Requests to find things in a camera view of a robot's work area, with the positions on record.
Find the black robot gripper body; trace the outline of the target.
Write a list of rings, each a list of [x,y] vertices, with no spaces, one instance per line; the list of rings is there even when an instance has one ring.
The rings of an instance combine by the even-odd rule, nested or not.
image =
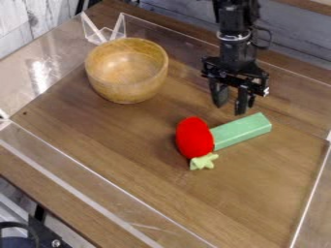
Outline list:
[[[223,85],[235,88],[247,85],[252,94],[261,97],[269,94],[269,74],[255,62],[249,62],[239,71],[228,69],[219,57],[203,57],[201,63],[201,75],[208,78],[213,97],[221,92]]]

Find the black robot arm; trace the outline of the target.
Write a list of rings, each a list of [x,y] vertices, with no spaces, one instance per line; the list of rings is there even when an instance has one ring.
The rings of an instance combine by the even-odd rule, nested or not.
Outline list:
[[[253,106],[256,96],[269,93],[269,74],[256,64],[257,50],[269,45],[257,44],[257,31],[269,31],[256,25],[260,17],[259,0],[212,0],[220,55],[201,58],[201,75],[208,78],[212,102],[220,108],[228,101],[228,88],[237,89],[233,114],[240,115]]]

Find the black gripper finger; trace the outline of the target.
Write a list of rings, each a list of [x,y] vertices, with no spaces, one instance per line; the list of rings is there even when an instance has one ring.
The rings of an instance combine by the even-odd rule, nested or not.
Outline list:
[[[215,78],[211,78],[208,83],[212,102],[215,106],[220,108],[228,102],[228,86],[220,83]]]
[[[244,114],[245,110],[255,104],[256,95],[251,91],[249,87],[240,85],[237,88],[237,98],[235,100],[233,112],[236,115]]]

